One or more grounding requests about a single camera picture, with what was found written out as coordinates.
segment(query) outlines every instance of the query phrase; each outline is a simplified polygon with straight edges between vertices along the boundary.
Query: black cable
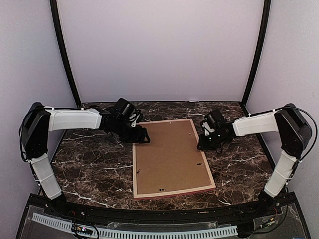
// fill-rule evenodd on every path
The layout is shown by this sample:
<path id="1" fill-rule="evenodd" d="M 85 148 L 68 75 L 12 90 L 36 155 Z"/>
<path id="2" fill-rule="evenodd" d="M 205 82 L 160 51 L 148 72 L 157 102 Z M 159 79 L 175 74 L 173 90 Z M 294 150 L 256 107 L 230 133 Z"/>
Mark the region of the black cable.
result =
<path id="1" fill-rule="evenodd" d="M 283 219 L 272 229 L 270 229 L 269 231 L 266 231 L 266 232 L 252 232 L 252 234 L 266 234 L 266 233 L 270 233 L 272 232 L 273 230 L 277 229 L 283 222 L 284 220 L 286 219 L 286 216 L 288 214 L 288 203 L 289 203 L 289 190 L 288 190 L 288 187 L 286 187 L 286 191 L 287 191 L 287 203 L 286 203 L 286 212 L 285 212 L 285 215 L 283 217 Z"/>
<path id="2" fill-rule="evenodd" d="M 33 112 L 35 112 L 35 111 L 40 111 L 40 110 L 52 110 L 52 109 L 55 109 L 55 110 L 79 110 L 79 111 L 81 111 L 82 109 L 78 109 L 78 108 L 70 108 L 70 107 L 36 107 L 36 108 L 34 108 L 34 109 L 31 109 L 31 110 L 29 110 L 29 112 L 24 116 L 24 118 L 23 118 L 23 121 L 22 121 L 22 124 L 21 124 L 21 126 L 20 126 L 20 128 L 19 128 L 19 142 L 20 142 L 20 152 L 21 152 L 21 158 L 22 158 L 22 160 L 24 161 L 24 162 L 27 162 L 29 159 L 28 159 L 28 157 L 27 157 L 27 155 L 26 155 L 26 153 L 23 151 L 23 148 L 22 148 L 22 128 L 23 128 L 23 126 L 24 126 L 24 124 L 25 124 L 25 121 L 26 121 L 26 119 L 28 118 L 28 116 L 31 114 L 31 113 L 33 113 Z"/>
<path id="3" fill-rule="evenodd" d="M 81 235 L 79 235 L 76 231 L 74 231 L 74 233 L 77 235 L 77 237 L 76 238 L 79 238 L 79 239 L 81 239 L 81 238 L 83 238 Z"/>
<path id="4" fill-rule="evenodd" d="M 315 138 L 314 138 L 314 141 L 312 143 L 312 145 L 310 146 L 310 148 L 308 149 L 308 151 L 300 158 L 297 160 L 296 162 L 296 165 L 302 161 L 309 153 L 310 151 L 312 150 L 312 148 L 314 147 L 316 141 L 317 141 L 317 136 L 318 136 L 318 127 L 317 127 L 317 124 L 316 124 L 316 121 L 315 119 L 305 110 L 303 109 L 300 109 L 300 108 L 297 108 L 297 107 L 279 107 L 277 109 L 275 109 L 275 111 L 278 111 L 278 110 L 297 110 L 297 111 L 300 111 L 300 112 L 303 112 L 305 113 L 311 120 L 312 122 L 314 123 L 314 126 L 315 126 Z M 254 113 L 254 114 L 251 114 L 249 116 L 257 116 L 257 115 L 260 115 L 260 114 L 265 114 L 265 113 L 269 113 L 269 112 L 273 112 L 274 110 L 269 110 L 269 111 L 263 111 L 263 112 L 259 112 L 259 113 Z"/>
<path id="5" fill-rule="evenodd" d="M 87 222 L 86 220 L 82 220 L 82 219 L 79 219 L 79 218 L 74 218 L 74 217 L 66 216 L 66 215 L 63 215 L 63 214 L 59 213 L 58 211 L 56 211 L 56 209 L 55 209 L 55 208 L 52 206 L 52 204 L 50 203 L 50 199 L 48 198 L 48 196 L 46 195 L 46 193 L 45 193 L 45 191 L 44 191 L 44 189 L 43 189 L 42 187 L 41 187 L 41 190 L 42 190 L 42 193 L 43 193 L 44 197 L 47 199 L 47 202 L 48 202 L 47 204 L 48 204 L 48 206 L 49 206 L 56 214 L 58 214 L 59 216 L 65 218 L 65 219 L 71 220 L 72 223 L 74 223 L 74 220 L 77 220 L 77 221 L 79 221 L 79 222 L 83 222 L 83 223 L 85 223 L 85 224 L 87 224 L 87 225 L 93 227 L 93 228 L 95 229 L 95 231 L 96 231 L 96 234 L 97 234 L 96 239 L 99 239 L 99 238 L 100 238 L 99 230 L 96 228 L 95 225 L 93 225 L 93 224 L 90 223 L 90 222 Z"/>
<path id="6" fill-rule="evenodd" d="M 284 222 L 284 220 L 286 219 L 287 213 L 288 213 L 288 204 L 289 204 L 289 190 L 288 190 L 288 187 L 286 187 L 286 191 L 287 191 L 286 212 L 284 214 L 283 219 L 274 228 L 272 228 L 272 229 L 270 229 L 269 231 L 266 231 L 266 232 L 256 232 L 256 231 L 264 228 L 264 227 L 262 227 L 264 224 L 261 224 L 256 229 L 254 229 L 252 231 L 249 231 L 249 232 L 238 231 L 238 234 L 242 234 L 242 235 L 246 235 L 246 234 L 266 234 L 266 233 L 270 233 L 273 230 L 277 229 Z"/>
<path id="7" fill-rule="evenodd" d="M 115 137 L 114 137 L 114 135 L 113 135 L 112 132 L 110 132 L 110 134 L 111 134 L 111 137 L 109 138 L 109 142 L 110 142 L 110 143 L 112 143 L 112 144 L 114 144 L 114 145 L 119 145 L 119 144 L 122 143 L 122 142 L 118 141 L 117 139 L 116 139 L 116 141 L 118 141 L 117 143 L 114 143 L 113 141 L 111 141 L 111 138 L 115 138 Z"/>

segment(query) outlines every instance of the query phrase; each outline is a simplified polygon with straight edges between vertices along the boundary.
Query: white backdrop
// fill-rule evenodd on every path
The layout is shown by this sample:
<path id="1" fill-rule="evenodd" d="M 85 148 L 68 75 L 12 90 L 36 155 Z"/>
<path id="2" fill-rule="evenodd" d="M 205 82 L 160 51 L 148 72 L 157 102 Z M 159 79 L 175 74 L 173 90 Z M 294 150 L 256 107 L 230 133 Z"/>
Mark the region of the white backdrop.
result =
<path id="1" fill-rule="evenodd" d="M 272 1 L 263 53 L 247 108 L 260 112 L 294 103 L 319 123 L 319 1 Z M 279 134 L 263 135 L 277 162 Z M 289 183 L 312 238 L 319 238 L 319 144 Z"/>
<path id="2" fill-rule="evenodd" d="M 81 100 L 241 100 L 263 2 L 58 1 Z"/>
<path id="3" fill-rule="evenodd" d="M 29 164 L 21 159 L 22 120 L 34 102 L 57 107 L 75 107 L 75 102 L 49 1 L 1 1 L 0 32 L 0 226 L 1 238 L 12 239 L 30 193 L 39 190 Z M 50 158 L 62 134 L 49 134 Z"/>

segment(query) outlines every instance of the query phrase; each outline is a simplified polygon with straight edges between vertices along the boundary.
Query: black frame edge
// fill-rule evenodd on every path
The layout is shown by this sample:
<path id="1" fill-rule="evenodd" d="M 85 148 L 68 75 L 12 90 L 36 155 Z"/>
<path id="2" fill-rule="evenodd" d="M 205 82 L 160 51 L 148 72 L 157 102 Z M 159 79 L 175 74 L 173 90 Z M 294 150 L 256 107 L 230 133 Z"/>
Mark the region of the black frame edge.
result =
<path id="1" fill-rule="evenodd" d="M 82 102 L 82 104 L 100 104 L 100 103 L 115 103 L 116 101 L 102 101 L 102 102 Z M 239 103 L 240 101 L 130 101 L 134 102 L 191 102 L 191 103 L 202 103 L 202 102 L 218 102 L 218 103 Z"/>
<path id="2" fill-rule="evenodd" d="M 61 22 L 60 22 L 60 17 L 59 17 L 59 12 L 58 12 L 57 0 L 50 0 L 50 5 L 51 5 L 51 12 L 52 12 L 52 18 L 53 18 L 56 39 L 58 41 L 65 73 L 66 73 L 66 76 L 68 78 L 68 82 L 69 82 L 69 85 L 70 85 L 70 88 L 72 91 L 74 101 L 75 101 L 77 107 L 80 107 L 82 103 L 81 103 L 81 99 L 79 96 L 79 92 L 76 88 L 76 84 L 74 81 L 74 77 L 73 77 L 70 62 L 69 62 L 69 58 L 68 58 L 66 48 L 65 48 L 65 43 L 64 43 L 62 28 L 61 28 Z"/>
<path id="3" fill-rule="evenodd" d="M 250 73 L 249 73 L 247 85 L 245 88 L 244 96 L 241 100 L 241 103 L 244 106 L 246 106 L 246 104 L 247 104 L 251 89 L 253 87 L 256 72 L 257 72 L 258 65 L 259 65 L 260 56 L 261 56 L 261 53 L 263 50 L 263 45 L 264 45 L 264 40 L 265 40 L 265 35 L 266 35 L 266 30 L 267 30 L 267 24 L 268 24 L 268 18 L 269 18 L 269 12 L 270 12 L 270 5 L 271 5 L 271 0 L 264 1 L 263 15 L 261 18 L 255 55 L 254 55 L 251 69 L 250 69 Z"/>
<path id="4" fill-rule="evenodd" d="M 240 107 L 243 110 L 244 114 L 247 116 L 248 115 L 248 110 L 246 109 L 246 106 L 243 103 L 240 103 Z M 263 149 L 264 154 L 266 155 L 266 157 L 267 157 L 267 159 L 269 161 L 269 164 L 270 164 L 272 170 L 274 170 L 276 165 L 275 165 L 274 159 L 273 159 L 273 157 L 272 157 L 272 155 L 271 155 L 271 153 L 270 153 L 270 151 L 269 151 L 269 149 L 268 149 L 263 137 L 261 136 L 260 133 L 257 133 L 256 136 L 257 136 L 258 141 L 259 141 L 259 143 L 261 145 L 261 148 Z"/>
<path id="5" fill-rule="evenodd" d="M 281 205 L 284 205 L 286 203 L 286 195 L 278 195 L 278 202 Z M 224 219 L 222 221 L 225 221 L 226 224 L 230 223 L 232 225 L 240 225 L 245 224 L 249 221 L 251 221 L 253 218 L 255 218 L 257 215 L 249 214 L 248 217 L 237 217 L 235 218 L 233 213 L 234 211 L 237 211 L 239 209 L 248 209 L 251 208 L 251 206 L 255 205 L 256 202 L 249 202 L 239 205 L 232 205 L 232 206 L 225 206 L 225 207 L 217 207 L 217 208 L 204 208 L 204 209 L 192 209 L 192 210 L 182 210 L 182 211 L 145 211 L 145 210 L 127 210 L 127 209 L 110 209 L 110 208 L 103 208 L 103 207 L 96 207 L 96 206 L 87 206 L 87 205 L 81 205 L 77 203 L 67 203 L 74 211 L 77 212 L 86 212 L 85 216 L 78 216 L 78 218 L 81 218 L 82 220 L 93 222 L 92 220 L 88 220 L 91 215 L 97 215 L 94 213 L 95 211 L 101 211 L 103 212 L 100 216 L 102 219 L 102 223 L 97 223 L 98 225 L 107 225 L 109 222 L 128 222 L 128 223 L 144 223 L 141 221 L 141 217 L 147 217 L 151 216 L 154 221 L 150 222 L 148 224 L 162 224 L 162 217 L 165 217 L 165 224 L 167 223 L 185 223 L 185 222 L 207 222 L 207 221 L 218 221 L 220 225 L 223 223 L 220 223 L 220 215 L 217 215 L 216 213 L 224 215 Z M 307 239 L 311 239 L 309 229 L 307 227 L 305 218 L 303 216 L 303 213 L 301 211 L 300 205 L 298 203 L 298 199 L 294 192 L 289 193 L 289 204 L 294 203 L 296 205 L 299 217 L 302 222 L 303 230 L 305 233 L 305 236 Z M 22 233 L 22 228 L 24 225 L 25 217 L 28 212 L 28 208 L 30 205 L 34 205 L 37 207 L 44 208 L 44 213 L 54 216 L 56 215 L 54 211 L 52 211 L 50 208 L 46 207 L 47 199 L 45 197 L 30 194 L 29 199 L 26 203 L 25 210 L 23 212 L 23 217 L 20 222 L 20 227 L 17 232 L 16 239 L 19 239 L 19 236 Z M 267 215 L 272 215 L 273 211 L 269 211 Z"/>

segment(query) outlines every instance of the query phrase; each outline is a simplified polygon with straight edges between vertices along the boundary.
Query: marble tabletop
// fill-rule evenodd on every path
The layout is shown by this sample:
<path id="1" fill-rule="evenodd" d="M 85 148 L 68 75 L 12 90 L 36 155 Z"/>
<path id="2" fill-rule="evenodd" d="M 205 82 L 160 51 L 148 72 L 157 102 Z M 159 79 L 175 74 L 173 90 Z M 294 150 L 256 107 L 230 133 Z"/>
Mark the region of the marble tabletop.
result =
<path id="1" fill-rule="evenodd" d="M 191 118 L 199 123 L 211 109 L 227 119 L 243 115 L 236 102 L 135 102 L 144 121 Z M 84 104 L 106 108 L 114 103 Z M 85 205 L 138 210 L 180 210 L 256 201 L 272 173 L 255 135 L 234 139 L 222 152 L 206 151 L 216 190 L 153 200 L 133 199 L 132 145 L 100 130 L 68 130 L 52 162 L 67 200 Z"/>

